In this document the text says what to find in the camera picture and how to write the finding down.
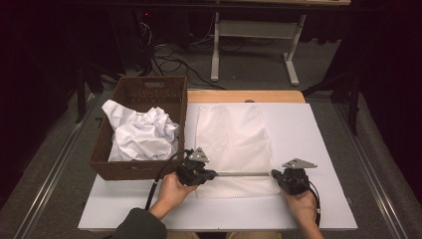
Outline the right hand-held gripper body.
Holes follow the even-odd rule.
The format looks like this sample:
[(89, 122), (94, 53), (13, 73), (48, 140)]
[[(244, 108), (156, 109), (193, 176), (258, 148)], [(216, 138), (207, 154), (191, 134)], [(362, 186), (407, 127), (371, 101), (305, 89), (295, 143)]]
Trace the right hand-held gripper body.
[(284, 171), (279, 176), (278, 183), (285, 192), (290, 195), (299, 195), (311, 188), (306, 168), (317, 168), (315, 163), (294, 158), (284, 163), (283, 168)]

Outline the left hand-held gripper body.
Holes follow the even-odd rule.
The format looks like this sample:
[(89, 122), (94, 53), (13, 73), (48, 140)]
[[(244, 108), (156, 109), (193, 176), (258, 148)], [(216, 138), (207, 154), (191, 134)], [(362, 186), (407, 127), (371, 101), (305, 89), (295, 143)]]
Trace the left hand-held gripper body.
[(209, 173), (205, 168), (208, 161), (209, 159), (201, 147), (194, 149), (177, 167), (176, 174), (179, 181), (186, 186), (205, 183), (209, 179)]

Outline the white mesh laundry bag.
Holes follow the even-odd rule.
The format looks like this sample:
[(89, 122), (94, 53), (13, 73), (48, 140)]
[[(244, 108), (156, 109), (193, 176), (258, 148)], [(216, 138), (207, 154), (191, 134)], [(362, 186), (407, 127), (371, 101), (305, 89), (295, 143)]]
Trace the white mesh laundry bag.
[(224, 174), (198, 187), (199, 198), (262, 197), (280, 192), (269, 176), (273, 156), (260, 108), (201, 107), (195, 144), (208, 156), (207, 166)]

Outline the brown woven basket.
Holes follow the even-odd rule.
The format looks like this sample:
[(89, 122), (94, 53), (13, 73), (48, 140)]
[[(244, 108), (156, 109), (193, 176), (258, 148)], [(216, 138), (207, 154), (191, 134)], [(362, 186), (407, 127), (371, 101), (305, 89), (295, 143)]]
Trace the brown woven basket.
[[(184, 149), (184, 127), (187, 111), (186, 77), (131, 77), (121, 78), (111, 98), (118, 104), (140, 113), (152, 107), (162, 108), (179, 124), (176, 149)], [(109, 120), (104, 119), (94, 147), (90, 166), (104, 180), (154, 179), (163, 166), (162, 174), (172, 172), (183, 160), (178, 155), (170, 163), (163, 160), (109, 161), (112, 148), (112, 129)]]

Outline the white shirt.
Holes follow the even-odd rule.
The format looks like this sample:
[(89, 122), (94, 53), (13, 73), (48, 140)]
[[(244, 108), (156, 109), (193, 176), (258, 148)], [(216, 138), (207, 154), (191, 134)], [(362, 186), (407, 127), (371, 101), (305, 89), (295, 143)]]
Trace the white shirt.
[(180, 124), (162, 108), (140, 113), (108, 100), (102, 109), (112, 128), (109, 161), (165, 160), (177, 151)]

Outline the person's right hand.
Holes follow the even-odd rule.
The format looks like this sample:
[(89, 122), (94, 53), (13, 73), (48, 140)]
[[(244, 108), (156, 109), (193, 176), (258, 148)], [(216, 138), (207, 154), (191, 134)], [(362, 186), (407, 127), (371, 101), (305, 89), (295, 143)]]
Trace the person's right hand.
[(298, 195), (291, 195), (285, 191), (282, 194), (287, 199), (290, 211), (301, 227), (317, 225), (317, 202), (309, 190)]

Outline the person's left hand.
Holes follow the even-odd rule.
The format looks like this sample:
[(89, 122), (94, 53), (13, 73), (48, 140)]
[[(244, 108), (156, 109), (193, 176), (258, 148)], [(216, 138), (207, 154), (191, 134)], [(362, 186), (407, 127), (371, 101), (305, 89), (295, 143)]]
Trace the person's left hand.
[(183, 185), (176, 173), (170, 173), (163, 177), (159, 195), (155, 203), (148, 211), (159, 220), (163, 219), (170, 211), (183, 203), (185, 198), (197, 188)]

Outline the white table board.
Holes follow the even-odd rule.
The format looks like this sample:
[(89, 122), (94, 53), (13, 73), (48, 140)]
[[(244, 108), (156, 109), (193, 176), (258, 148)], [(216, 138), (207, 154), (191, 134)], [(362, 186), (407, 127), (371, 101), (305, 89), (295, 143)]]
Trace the white table board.
[[(316, 165), (307, 171), (320, 197), (320, 227), (325, 230), (355, 230), (353, 214), (344, 196), (331, 159), (308, 104), (257, 104), (272, 143), (275, 168), (299, 158)], [(112, 231), (130, 209), (145, 205), (150, 180), (105, 181), (95, 179), (79, 228)], [(169, 230), (240, 231), (288, 230), (297, 223), (280, 194), (253, 198), (204, 199), (190, 194), (163, 223)]]

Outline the black stand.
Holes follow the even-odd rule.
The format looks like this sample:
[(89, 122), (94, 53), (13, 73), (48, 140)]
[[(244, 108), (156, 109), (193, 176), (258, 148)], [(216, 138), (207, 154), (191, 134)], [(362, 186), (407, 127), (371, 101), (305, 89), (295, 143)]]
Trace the black stand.
[(93, 94), (101, 94), (104, 91), (101, 71), (93, 63), (82, 64), (77, 70), (78, 116), (76, 123), (82, 121), (87, 111), (86, 87), (89, 87)]
[(358, 108), (360, 78), (352, 72), (341, 73), (337, 76), (323, 80), (308, 89), (302, 91), (304, 97), (318, 91), (332, 89), (330, 99), (333, 103), (348, 102), (347, 122), (351, 132), (357, 135), (356, 120)]

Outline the white-framed background desk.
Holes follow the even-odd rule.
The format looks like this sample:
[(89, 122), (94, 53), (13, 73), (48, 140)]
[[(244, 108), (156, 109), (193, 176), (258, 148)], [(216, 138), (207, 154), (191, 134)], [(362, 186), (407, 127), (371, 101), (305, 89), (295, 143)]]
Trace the white-framed background desk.
[[(222, 2), (229, 3), (253, 3), (258, 6), (273, 4), (275, 6), (294, 6), (294, 7), (319, 7), (319, 6), (348, 6), (351, 0), (214, 0), (217, 4)], [(293, 63), (293, 57), (302, 34), (307, 15), (300, 14), (296, 21), (289, 22), (271, 22), (271, 21), (253, 21), (253, 20), (221, 20), (220, 13), (214, 14), (214, 36), (213, 36), (213, 54), (211, 63), (210, 80), (219, 81), (220, 67), (220, 38), (221, 37), (240, 37), (240, 38), (258, 38), (273, 40), (290, 40), (291, 47), (282, 57), (288, 72), (289, 80), (292, 86), (300, 84), (296, 69)]]

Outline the metal floor rail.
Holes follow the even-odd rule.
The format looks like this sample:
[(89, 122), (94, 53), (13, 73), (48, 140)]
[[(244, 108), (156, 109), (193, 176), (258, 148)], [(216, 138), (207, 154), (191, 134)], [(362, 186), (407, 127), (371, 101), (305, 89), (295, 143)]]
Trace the metal floor rail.
[(358, 154), (359, 165), (363, 171), (363, 175), (371, 190), (374, 200), (379, 208), (379, 211), (386, 223), (389, 233), (393, 239), (408, 239), (406, 230), (404, 229), (397, 213), (393, 207), (393, 203), (387, 195), (382, 186), (369, 158), (363, 148), (358, 136), (355, 135), (348, 125), (348, 116), (343, 105), (334, 104), (336, 113), (341, 118), (342, 124), (345, 127), (348, 137), (351, 139), (354, 149)]
[(41, 188), (33, 200), (30, 209), (26, 213), (22, 220), (19, 228), (16, 230), (12, 239), (30, 239), (30, 236), (37, 225), (39, 218), (41, 217), (45, 207), (47, 206), (63, 171), (69, 161), (69, 154), (74, 147), (79, 134), (84, 127), (88, 115), (93, 110), (93, 107), (99, 100), (98, 94), (90, 94), (86, 100), (87, 109), (86, 112), (81, 116), (80, 120), (72, 128), (70, 135), (67, 137), (63, 144), (59, 155), (57, 156), (52, 168), (50, 169), (46, 179), (44, 180)]

